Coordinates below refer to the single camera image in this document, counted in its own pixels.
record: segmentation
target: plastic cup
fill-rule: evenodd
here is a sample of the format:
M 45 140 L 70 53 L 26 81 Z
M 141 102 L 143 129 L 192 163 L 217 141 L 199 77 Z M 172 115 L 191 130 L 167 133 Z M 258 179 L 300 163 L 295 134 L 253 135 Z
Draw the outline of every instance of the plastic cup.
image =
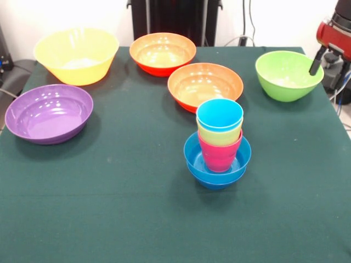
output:
M 197 122 L 197 128 L 199 130 L 199 134 L 205 142 L 214 146 L 228 146 L 235 143 L 238 140 L 240 136 L 243 120 L 244 119 L 241 119 L 241 122 L 239 123 L 239 125 L 236 126 L 233 130 L 226 131 L 223 133 L 214 132 L 214 131 L 205 129 L 199 123 L 198 119 L 196 119 L 196 122 Z
M 219 98 L 207 100 L 196 111 L 199 123 L 212 132 L 228 132 L 243 119 L 244 111 L 234 100 Z
M 223 147 L 208 144 L 201 138 L 200 133 L 197 135 L 207 168 L 216 173 L 227 171 L 235 159 L 237 149 L 240 146 L 242 130 L 240 131 L 239 139 L 235 143 Z

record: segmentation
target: yellow bowl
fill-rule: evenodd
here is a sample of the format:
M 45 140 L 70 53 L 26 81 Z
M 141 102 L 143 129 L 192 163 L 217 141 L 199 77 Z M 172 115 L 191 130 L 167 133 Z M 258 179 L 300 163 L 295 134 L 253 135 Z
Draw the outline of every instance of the yellow bowl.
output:
M 73 28 L 55 32 L 34 47 L 36 60 L 69 85 L 88 85 L 108 72 L 120 44 L 97 28 Z
M 243 120 L 244 119 L 242 119 L 239 125 L 235 127 L 233 130 L 226 131 L 223 133 L 218 133 L 218 132 L 205 129 L 203 126 L 201 126 L 201 124 L 199 123 L 199 120 L 196 118 L 197 127 L 199 129 L 201 138 L 208 144 L 211 144 L 214 146 L 228 146 L 235 143 L 240 136 Z

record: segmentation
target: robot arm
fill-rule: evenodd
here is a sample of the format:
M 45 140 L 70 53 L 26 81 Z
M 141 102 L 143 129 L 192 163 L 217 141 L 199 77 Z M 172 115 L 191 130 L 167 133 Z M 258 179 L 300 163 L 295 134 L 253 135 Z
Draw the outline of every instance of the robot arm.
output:
M 334 88 L 339 89 L 351 65 L 351 0 L 338 1 L 332 19 L 323 21 L 319 25 L 317 40 L 321 48 L 316 54 L 309 73 L 312 76 L 317 73 L 325 51 L 333 52 L 344 61 L 333 83 Z

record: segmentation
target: blue bowl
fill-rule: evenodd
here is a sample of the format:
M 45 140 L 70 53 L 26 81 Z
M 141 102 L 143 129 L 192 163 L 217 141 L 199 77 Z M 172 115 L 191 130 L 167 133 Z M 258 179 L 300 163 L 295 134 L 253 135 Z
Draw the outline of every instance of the blue bowl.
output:
M 232 182 L 227 182 L 226 184 L 212 184 L 210 182 L 205 182 L 205 181 L 201 180 L 200 178 L 196 177 L 195 174 L 193 174 L 193 176 L 200 183 L 200 185 L 202 185 L 203 187 L 205 187 L 207 189 L 222 190 L 222 189 L 227 188 L 231 184 L 235 183 L 236 181 L 238 181 L 243 176 L 245 170 L 246 170 L 246 167 L 242 170 L 242 173 L 240 174 L 239 178 L 235 179 Z
M 196 116 L 205 129 L 228 132 L 240 124 L 244 111 L 234 100 L 220 98 L 202 103 L 197 108 Z
M 190 172 L 199 183 L 209 189 L 223 189 L 242 177 L 251 158 L 251 147 L 247 139 L 242 137 L 231 167 L 223 173 L 215 173 L 206 167 L 197 133 L 193 133 L 185 142 L 184 156 Z

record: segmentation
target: light green cup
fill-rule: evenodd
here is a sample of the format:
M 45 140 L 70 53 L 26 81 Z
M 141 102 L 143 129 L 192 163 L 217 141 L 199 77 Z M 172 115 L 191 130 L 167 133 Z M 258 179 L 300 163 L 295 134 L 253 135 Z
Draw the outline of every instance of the light green cup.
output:
M 310 93 L 323 79 L 321 66 L 315 76 L 309 74 L 312 62 L 297 52 L 268 52 L 256 61 L 258 80 L 272 99 L 295 101 Z
M 243 120 L 244 119 L 241 119 L 241 122 L 239 123 L 239 125 L 235 127 L 233 130 L 226 131 L 226 132 L 216 132 L 216 131 L 214 132 L 204 128 L 200 124 L 199 120 L 196 118 L 197 128 L 199 129 L 200 137 L 208 144 L 211 144 L 214 146 L 228 146 L 235 143 L 240 136 Z

